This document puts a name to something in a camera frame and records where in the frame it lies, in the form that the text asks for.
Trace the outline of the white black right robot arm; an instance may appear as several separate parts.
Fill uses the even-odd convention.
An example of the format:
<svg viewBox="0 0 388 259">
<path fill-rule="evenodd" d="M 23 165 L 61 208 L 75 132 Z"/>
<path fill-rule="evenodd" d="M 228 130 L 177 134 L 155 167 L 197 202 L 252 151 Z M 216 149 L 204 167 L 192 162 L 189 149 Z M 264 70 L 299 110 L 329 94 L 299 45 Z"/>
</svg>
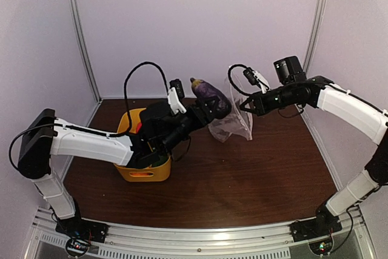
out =
<svg viewBox="0 0 388 259">
<path fill-rule="evenodd" d="M 290 105 L 309 105 L 331 113 L 365 134 L 377 146 L 364 169 L 317 208 L 310 228 L 315 235 L 322 236 L 333 227 L 340 214 L 387 185 L 387 111 L 322 76 L 284 84 L 265 93 L 251 93 L 240 109 L 263 116 Z"/>
</svg>

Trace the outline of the purple toy eggplant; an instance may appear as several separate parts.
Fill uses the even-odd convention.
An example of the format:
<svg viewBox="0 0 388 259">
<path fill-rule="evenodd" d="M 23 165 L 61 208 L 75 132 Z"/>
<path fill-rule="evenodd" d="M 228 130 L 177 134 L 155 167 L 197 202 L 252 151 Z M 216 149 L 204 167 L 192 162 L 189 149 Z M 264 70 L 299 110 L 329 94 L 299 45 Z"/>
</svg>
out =
<svg viewBox="0 0 388 259">
<path fill-rule="evenodd" d="M 222 110 L 223 119 L 231 113 L 232 104 L 228 97 L 226 97 L 225 94 L 223 94 L 219 89 L 203 79 L 196 79 L 191 77 L 190 82 L 192 92 L 196 97 L 210 98 L 217 96 L 221 99 L 221 105 L 219 107 Z"/>
</svg>

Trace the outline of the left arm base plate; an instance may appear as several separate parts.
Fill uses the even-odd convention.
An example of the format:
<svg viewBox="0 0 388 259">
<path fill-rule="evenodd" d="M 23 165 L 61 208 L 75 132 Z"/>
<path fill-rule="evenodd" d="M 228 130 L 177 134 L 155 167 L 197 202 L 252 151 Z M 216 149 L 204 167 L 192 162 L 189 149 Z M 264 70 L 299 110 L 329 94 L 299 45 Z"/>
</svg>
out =
<svg viewBox="0 0 388 259">
<path fill-rule="evenodd" d="M 55 231 L 72 238 L 104 243 L 108 228 L 105 223 L 73 217 L 66 220 L 57 219 Z"/>
</svg>

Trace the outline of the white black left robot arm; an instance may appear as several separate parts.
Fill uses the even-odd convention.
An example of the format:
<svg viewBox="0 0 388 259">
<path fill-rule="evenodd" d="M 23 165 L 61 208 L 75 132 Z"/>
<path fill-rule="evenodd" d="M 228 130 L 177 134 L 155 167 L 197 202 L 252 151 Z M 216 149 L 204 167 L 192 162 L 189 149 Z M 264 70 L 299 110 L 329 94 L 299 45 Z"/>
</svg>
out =
<svg viewBox="0 0 388 259">
<path fill-rule="evenodd" d="M 44 109 L 22 139 L 13 167 L 30 179 L 52 207 L 64 228 L 74 237 L 87 232 L 87 223 L 79 218 L 76 201 L 50 166 L 53 155 L 79 156 L 110 162 L 117 166 L 144 169 L 168 156 L 190 134 L 219 118 L 217 97 L 197 99 L 174 113 L 167 101 L 139 110 L 141 126 L 129 124 L 121 133 L 78 126 L 56 117 L 53 109 Z"/>
</svg>

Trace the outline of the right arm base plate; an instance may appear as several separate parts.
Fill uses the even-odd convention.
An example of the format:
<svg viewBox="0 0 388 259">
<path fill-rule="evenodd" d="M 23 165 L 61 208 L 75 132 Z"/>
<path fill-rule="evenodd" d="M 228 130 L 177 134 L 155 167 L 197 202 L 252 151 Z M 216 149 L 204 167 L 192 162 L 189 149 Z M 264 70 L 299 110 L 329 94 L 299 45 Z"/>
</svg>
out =
<svg viewBox="0 0 388 259">
<path fill-rule="evenodd" d="M 316 218 L 304 221 L 297 220 L 291 223 L 289 227 L 294 242 L 329 236 L 331 233 L 339 232 L 343 229 L 341 223 L 337 221 L 329 226 L 325 224 L 321 226 Z"/>
</svg>

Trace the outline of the clear zip top bag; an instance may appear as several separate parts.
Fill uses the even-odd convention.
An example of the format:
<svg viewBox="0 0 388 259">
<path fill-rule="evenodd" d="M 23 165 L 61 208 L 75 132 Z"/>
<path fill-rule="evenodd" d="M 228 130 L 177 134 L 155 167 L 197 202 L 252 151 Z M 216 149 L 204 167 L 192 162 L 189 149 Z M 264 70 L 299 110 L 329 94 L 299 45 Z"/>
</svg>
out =
<svg viewBox="0 0 388 259">
<path fill-rule="evenodd" d="M 230 84 L 228 78 L 224 80 L 221 91 L 231 102 L 232 110 L 224 119 L 214 119 L 208 125 L 210 134 L 221 143 L 227 141 L 232 135 L 239 135 L 247 141 L 251 141 L 253 139 L 253 115 L 239 108 L 245 100 L 245 96 Z"/>
</svg>

